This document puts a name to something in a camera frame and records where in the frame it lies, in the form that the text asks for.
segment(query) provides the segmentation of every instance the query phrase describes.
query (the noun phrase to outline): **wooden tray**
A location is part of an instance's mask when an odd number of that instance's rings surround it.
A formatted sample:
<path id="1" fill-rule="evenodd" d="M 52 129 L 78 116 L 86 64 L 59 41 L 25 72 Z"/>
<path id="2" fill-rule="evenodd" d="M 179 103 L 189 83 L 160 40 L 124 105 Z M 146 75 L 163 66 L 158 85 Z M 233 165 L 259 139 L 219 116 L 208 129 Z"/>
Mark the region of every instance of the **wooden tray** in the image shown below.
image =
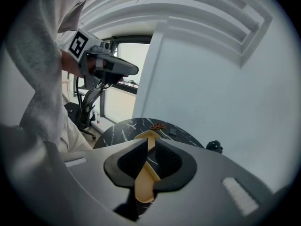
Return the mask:
<path id="1" fill-rule="evenodd" d="M 146 162 L 135 180 L 135 198 L 142 203 L 154 201 L 154 183 L 160 181 L 154 169 Z"/>
<path id="2" fill-rule="evenodd" d="M 156 144 L 156 139 L 160 139 L 161 136 L 159 136 L 156 132 L 153 130 L 147 130 L 135 137 L 135 139 L 147 139 L 147 146 L 148 146 L 148 152 L 154 148 Z"/>

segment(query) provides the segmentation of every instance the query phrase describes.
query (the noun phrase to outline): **marble tabletop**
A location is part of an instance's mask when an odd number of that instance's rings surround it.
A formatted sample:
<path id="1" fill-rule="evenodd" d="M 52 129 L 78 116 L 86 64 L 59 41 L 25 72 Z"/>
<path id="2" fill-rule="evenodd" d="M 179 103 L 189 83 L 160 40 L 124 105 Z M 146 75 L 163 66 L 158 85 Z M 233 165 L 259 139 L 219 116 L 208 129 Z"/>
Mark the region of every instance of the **marble tabletop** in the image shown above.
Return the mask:
<path id="1" fill-rule="evenodd" d="M 161 121 L 151 118 L 134 118 L 130 120 L 121 121 L 114 126 L 107 129 L 97 140 L 94 149 L 111 146 L 126 141 L 134 140 L 139 134 L 150 130 L 150 127 L 155 123 L 161 123 L 166 126 L 166 129 L 155 130 L 155 132 L 161 136 L 161 138 L 174 140 L 182 143 L 186 143 L 193 146 L 198 146 L 204 148 L 192 135 L 190 135 L 185 130 L 168 123 L 166 121 Z M 169 134 L 171 128 L 176 131 L 176 136 Z M 157 175 L 162 178 L 161 172 L 159 170 L 156 158 L 156 147 L 148 152 L 147 162 L 155 170 Z M 143 214 L 151 203 L 141 203 L 136 201 L 138 214 Z"/>

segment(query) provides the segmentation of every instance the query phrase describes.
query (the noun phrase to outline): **floor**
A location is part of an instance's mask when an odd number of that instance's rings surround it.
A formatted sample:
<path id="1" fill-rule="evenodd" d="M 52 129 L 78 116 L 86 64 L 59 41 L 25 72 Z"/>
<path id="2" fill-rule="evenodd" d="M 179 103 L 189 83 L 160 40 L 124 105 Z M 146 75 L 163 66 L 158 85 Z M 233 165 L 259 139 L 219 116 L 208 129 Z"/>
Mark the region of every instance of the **floor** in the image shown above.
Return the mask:
<path id="1" fill-rule="evenodd" d="M 68 103 L 68 101 L 66 100 L 66 98 L 63 96 L 63 105 Z M 96 143 L 96 141 L 98 140 L 98 138 L 101 136 L 101 133 L 99 131 L 97 131 L 96 129 L 94 129 L 92 126 L 86 128 L 87 131 L 93 133 L 96 136 L 96 139 L 92 139 L 91 135 L 88 135 L 86 133 L 81 133 L 84 138 L 86 139 L 86 141 L 89 143 L 89 145 L 94 148 L 94 145 Z"/>

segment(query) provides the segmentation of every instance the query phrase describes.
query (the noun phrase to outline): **black cable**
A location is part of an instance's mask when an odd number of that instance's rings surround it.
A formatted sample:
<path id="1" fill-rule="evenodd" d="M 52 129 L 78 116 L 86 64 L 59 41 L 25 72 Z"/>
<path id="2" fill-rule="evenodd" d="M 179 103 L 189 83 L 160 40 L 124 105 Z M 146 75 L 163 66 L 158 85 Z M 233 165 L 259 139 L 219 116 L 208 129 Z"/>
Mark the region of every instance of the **black cable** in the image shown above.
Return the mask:
<path id="1" fill-rule="evenodd" d="M 80 101 L 80 95 L 79 95 L 79 78 L 76 77 L 76 95 L 77 95 L 77 99 L 79 101 L 79 116 L 81 115 L 82 112 L 82 108 L 81 108 L 81 101 Z"/>

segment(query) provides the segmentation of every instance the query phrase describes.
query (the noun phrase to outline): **office chair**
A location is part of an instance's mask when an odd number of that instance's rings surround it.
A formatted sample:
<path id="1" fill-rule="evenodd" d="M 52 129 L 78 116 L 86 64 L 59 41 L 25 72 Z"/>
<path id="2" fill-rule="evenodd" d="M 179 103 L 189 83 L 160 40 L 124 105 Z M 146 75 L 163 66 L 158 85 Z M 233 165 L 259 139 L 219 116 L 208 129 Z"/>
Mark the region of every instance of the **office chair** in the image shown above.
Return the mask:
<path id="1" fill-rule="evenodd" d="M 68 112 L 70 120 L 77 126 L 77 128 L 81 132 L 91 135 L 93 139 L 96 139 L 96 136 L 93 133 L 86 131 L 85 128 L 90 126 L 91 121 L 95 121 L 93 103 L 95 102 L 95 100 L 97 100 L 101 93 L 101 88 L 96 88 L 93 91 L 88 91 L 86 95 L 79 92 L 78 98 L 79 103 L 81 104 L 81 109 L 79 104 L 72 102 L 64 105 Z"/>

